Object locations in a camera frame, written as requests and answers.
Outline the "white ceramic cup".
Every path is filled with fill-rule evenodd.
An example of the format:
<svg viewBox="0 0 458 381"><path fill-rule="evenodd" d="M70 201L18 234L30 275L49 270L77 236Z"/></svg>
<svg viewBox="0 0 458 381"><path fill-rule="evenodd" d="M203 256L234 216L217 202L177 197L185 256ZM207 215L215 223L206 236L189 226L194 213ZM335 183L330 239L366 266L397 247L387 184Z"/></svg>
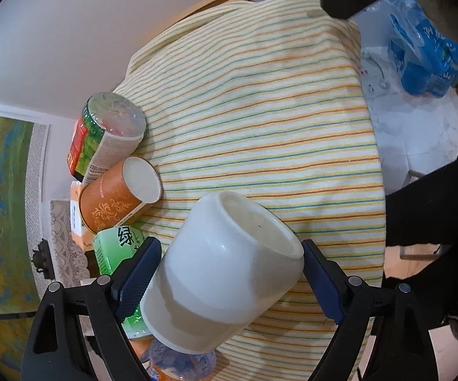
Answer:
<svg viewBox="0 0 458 381"><path fill-rule="evenodd" d="M207 353L260 317L302 275L299 239L240 194L210 193L192 207L141 301L146 326L181 353Z"/></svg>

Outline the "orange paper cup right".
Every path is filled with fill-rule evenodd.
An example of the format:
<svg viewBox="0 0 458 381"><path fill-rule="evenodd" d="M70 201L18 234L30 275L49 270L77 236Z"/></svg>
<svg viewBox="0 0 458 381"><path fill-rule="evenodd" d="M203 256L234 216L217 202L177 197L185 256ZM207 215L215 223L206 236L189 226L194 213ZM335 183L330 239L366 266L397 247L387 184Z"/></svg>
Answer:
<svg viewBox="0 0 458 381"><path fill-rule="evenodd" d="M94 234L132 223L162 197L155 168L141 157L129 157L82 189L81 218Z"/></svg>

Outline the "red green instant noodle cup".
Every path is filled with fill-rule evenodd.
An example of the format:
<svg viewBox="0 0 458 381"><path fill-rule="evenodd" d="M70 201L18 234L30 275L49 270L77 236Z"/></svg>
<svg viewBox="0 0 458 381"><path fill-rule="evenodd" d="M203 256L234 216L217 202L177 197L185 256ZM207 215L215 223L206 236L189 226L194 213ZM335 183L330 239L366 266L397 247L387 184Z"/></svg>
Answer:
<svg viewBox="0 0 458 381"><path fill-rule="evenodd" d="M93 182L126 159L142 142L147 129L144 112L113 92L88 98L76 121L67 164L78 182Z"/></svg>

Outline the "blue plastic bag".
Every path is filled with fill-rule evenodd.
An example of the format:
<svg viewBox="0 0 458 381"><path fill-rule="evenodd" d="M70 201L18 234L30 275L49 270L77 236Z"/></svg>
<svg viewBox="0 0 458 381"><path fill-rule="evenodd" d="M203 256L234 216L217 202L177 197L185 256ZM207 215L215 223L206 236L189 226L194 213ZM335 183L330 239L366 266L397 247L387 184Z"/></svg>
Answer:
<svg viewBox="0 0 458 381"><path fill-rule="evenodd" d="M458 43L442 35L417 0L383 0L392 26L387 52L403 90L441 98L458 84Z"/></svg>

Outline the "lace covered side table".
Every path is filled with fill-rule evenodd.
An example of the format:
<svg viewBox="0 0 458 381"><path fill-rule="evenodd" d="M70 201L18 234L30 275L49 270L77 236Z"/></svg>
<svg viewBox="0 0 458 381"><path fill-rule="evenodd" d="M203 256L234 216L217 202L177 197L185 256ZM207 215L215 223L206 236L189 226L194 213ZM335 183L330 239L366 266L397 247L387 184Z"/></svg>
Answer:
<svg viewBox="0 0 458 381"><path fill-rule="evenodd" d="M81 285L97 270L93 253L85 253L71 236L69 208L68 200L50 201L50 252L55 279L65 287Z"/></svg>

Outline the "black tea set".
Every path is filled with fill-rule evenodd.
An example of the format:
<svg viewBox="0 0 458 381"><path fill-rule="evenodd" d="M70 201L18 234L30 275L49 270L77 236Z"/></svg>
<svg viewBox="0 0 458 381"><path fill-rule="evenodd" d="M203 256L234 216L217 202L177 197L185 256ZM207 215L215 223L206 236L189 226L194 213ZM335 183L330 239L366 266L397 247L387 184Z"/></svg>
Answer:
<svg viewBox="0 0 458 381"><path fill-rule="evenodd" d="M36 250L33 250L31 262L35 267L36 271L38 273L42 273L45 279L55 279L49 243L44 238L38 244L38 248Z"/></svg>

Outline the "blue orange soda bottle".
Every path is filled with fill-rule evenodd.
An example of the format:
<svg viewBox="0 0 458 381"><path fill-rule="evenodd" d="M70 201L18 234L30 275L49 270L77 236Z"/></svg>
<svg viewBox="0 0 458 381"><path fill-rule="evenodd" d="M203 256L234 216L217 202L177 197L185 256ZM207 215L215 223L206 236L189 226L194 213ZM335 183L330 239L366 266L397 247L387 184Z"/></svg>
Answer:
<svg viewBox="0 0 458 381"><path fill-rule="evenodd" d="M201 354L180 353L154 339L148 350L147 372L152 380L199 381L215 371L217 358L212 351Z"/></svg>

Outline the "orange tissue pack right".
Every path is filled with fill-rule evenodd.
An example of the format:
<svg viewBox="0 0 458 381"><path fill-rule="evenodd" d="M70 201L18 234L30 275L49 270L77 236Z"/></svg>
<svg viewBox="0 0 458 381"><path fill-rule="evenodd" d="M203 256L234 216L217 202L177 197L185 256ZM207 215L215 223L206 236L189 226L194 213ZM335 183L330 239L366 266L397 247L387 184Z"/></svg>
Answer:
<svg viewBox="0 0 458 381"><path fill-rule="evenodd" d="M94 234L85 225L80 211L80 196L83 190L81 182L73 181L70 186L70 204L69 204L69 217L70 217L70 230L71 236L77 246L83 251L87 252L93 250Z"/></svg>

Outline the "striped yellow tablecloth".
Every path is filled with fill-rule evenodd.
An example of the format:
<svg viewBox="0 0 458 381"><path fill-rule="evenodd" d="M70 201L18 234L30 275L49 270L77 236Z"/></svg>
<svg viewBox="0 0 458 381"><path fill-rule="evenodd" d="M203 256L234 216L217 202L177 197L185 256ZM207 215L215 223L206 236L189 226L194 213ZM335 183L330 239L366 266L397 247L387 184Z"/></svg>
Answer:
<svg viewBox="0 0 458 381"><path fill-rule="evenodd" d="M198 199L230 190L380 285L385 194L360 49L356 23L319 0L266 0L203 11L137 51L117 92L144 111L138 155L163 184L138 227L167 247Z"/></svg>

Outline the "landscape painting right panel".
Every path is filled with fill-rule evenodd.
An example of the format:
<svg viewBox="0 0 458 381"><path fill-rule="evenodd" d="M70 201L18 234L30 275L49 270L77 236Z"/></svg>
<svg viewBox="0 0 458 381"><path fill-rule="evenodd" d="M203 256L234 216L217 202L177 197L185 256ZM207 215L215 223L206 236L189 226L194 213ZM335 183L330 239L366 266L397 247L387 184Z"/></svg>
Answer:
<svg viewBox="0 0 458 381"><path fill-rule="evenodd" d="M0 372L20 378L42 286L31 264L43 237L41 200L45 145L43 124L0 116Z"/></svg>

